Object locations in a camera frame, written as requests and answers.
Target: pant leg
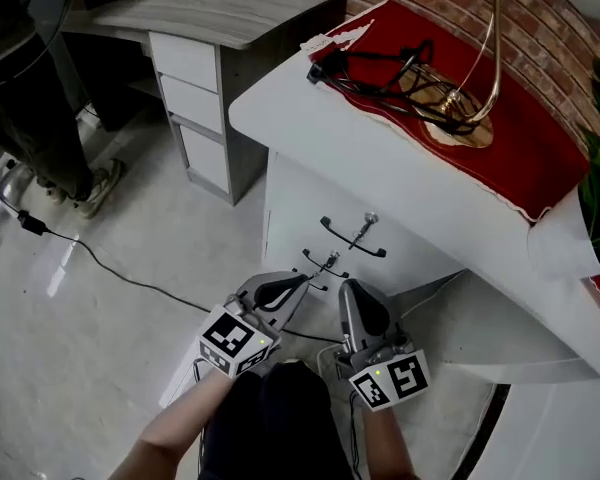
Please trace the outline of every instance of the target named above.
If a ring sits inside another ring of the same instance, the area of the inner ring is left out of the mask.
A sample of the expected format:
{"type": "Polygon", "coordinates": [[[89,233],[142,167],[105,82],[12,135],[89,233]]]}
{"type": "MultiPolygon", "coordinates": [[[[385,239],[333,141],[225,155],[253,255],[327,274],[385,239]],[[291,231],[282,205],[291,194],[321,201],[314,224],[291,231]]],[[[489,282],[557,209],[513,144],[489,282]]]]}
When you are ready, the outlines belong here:
{"type": "Polygon", "coordinates": [[[205,432],[201,480],[262,478],[261,387],[258,375],[243,373],[218,407],[205,432]]]}
{"type": "Polygon", "coordinates": [[[304,363],[275,366],[260,403],[267,435],[263,460],[285,479],[351,479],[324,381],[304,363]]]}
{"type": "MultiPolygon", "coordinates": [[[[43,50],[42,39],[35,36],[1,60],[0,81],[27,67],[43,50]]],[[[22,75],[0,87],[0,108],[3,112],[0,128],[21,149],[18,158],[70,197],[86,199],[91,191],[91,170],[82,150],[75,116],[49,52],[22,75]]]]}

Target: cabinet door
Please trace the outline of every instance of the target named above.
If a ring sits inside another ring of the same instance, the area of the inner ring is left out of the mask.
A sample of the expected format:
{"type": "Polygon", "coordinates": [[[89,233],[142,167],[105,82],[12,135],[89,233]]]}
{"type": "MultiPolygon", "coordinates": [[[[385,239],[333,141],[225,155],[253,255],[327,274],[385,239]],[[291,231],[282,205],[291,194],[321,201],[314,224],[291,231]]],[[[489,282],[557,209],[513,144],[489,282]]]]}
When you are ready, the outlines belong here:
{"type": "MultiPolygon", "coordinates": [[[[317,267],[302,254],[304,249],[317,262],[325,261],[331,251],[340,257],[333,271],[348,272],[351,277],[367,281],[388,295],[421,286],[461,270],[463,267],[442,251],[414,235],[389,217],[378,213],[378,222],[365,234],[360,245],[372,252],[385,249],[384,258],[351,249],[343,240],[329,233],[320,223],[330,219],[330,226],[349,240],[365,224],[365,213],[372,205],[357,199],[346,190],[326,181],[295,162],[272,152],[267,172],[266,240],[263,260],[276,269],[297,268],[312,274],[317,267]]],[[[316,285],[327,292],[313,293],[337,305],[342,279],[323,273],[316,285]]]]}

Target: shoe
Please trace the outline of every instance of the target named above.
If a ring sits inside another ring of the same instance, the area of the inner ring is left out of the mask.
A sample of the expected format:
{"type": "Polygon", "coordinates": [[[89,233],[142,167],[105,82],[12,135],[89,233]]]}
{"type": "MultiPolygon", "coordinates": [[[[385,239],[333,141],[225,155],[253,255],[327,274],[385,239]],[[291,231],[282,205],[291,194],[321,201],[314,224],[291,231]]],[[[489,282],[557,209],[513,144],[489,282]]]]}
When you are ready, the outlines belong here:
{"type": "Polygon", "coordinates": [[[67,198],[67,193],[59,187],[52,187],[47,189],[47,197],[53,204],[60,206],[67,198]]]}
{"type": "Polygon", "coordinates": [[[89,199],[78,205],[78,214],[83,219],[93,219],[98,214],[102,203],[120,181],[123,168],[124,164],[120,160],[112,158],[106,168],[96,169],[93,172],[89,199]]]}

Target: white tile floor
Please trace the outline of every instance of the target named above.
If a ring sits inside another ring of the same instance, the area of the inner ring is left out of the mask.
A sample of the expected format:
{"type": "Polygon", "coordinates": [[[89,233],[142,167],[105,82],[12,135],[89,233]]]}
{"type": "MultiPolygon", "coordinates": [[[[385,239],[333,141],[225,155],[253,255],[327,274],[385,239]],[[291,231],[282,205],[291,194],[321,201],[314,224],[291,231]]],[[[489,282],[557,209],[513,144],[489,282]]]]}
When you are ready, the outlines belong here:
{"type": "MultiPolygon", "coordinates": [[[[263,180],[235,208],[189,183],[159,108],[115,136],[96,134],[88,157],[106,143],[100,157],[115,154],[129,173],[95,220],[80,222],[69,203],[53,207],[37,186],[23,207],[80,236],[125,275],[207,307],[261,270],[263,180]]],[[[8,221],[0,245],[0,480],[106,478],[158,412],[202,320],[192,308],[122,283],[81,248],[8,221]]],[[[292,327],[338,336],[336,312],[311,297],[292,327]]],[[[310,361],[322,348],[286,343],[284,355],[310,361]]],[[[432,390],[396,413],[422,479],[446,480],[491,386],[431,366],[432,390]]],[[[332,379],[333,369],[326,372],[332,379]]],[[[329,385],[348,451],[348,389],[329,385]]],[[[362,448],[361,429],[358,435],[362,448]]],[[[196,458],[194,449],[178,478],[196,478],[196,458]]]]}

